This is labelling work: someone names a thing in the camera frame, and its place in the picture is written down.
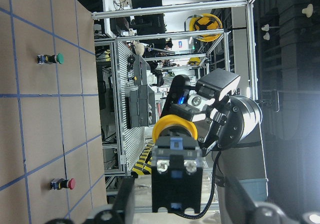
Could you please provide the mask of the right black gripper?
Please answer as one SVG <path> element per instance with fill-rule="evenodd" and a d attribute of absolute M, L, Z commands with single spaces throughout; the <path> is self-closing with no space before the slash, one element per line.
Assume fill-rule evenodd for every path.
<path fill-rule="evenodd" d="M 247 107 L 244 96 L 225 96 L 221 101 L 197 97 L 200 105 L 188 104 L 191 90 L 196 90 L 187 75 L 177 75 L 172 80 L 160 119 L 176 115 L 197 122 L 197 141 L 201 150 L 226 150 L 246 136 Z"/>

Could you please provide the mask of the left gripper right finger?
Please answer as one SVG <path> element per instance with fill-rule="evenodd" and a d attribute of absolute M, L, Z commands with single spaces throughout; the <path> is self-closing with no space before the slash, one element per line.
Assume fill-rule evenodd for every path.
<path fill-rule="evenodd" d="M 299 220 L 289 218 L 277 205 L 253 201 L 235 177 L 225 178 L 225 206 L 232 223 L 319 223 L 319 212 L 306 212 Z"/>

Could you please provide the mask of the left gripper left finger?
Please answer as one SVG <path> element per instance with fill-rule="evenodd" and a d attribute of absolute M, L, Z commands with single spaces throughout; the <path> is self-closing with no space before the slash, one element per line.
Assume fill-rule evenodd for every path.
<path fill-rule="evenodd" d="M 132 223 L 135 211 L 134 183 L 134 178 L 123 179 L 114 203 L 93 208 L 83 223 Z"/>

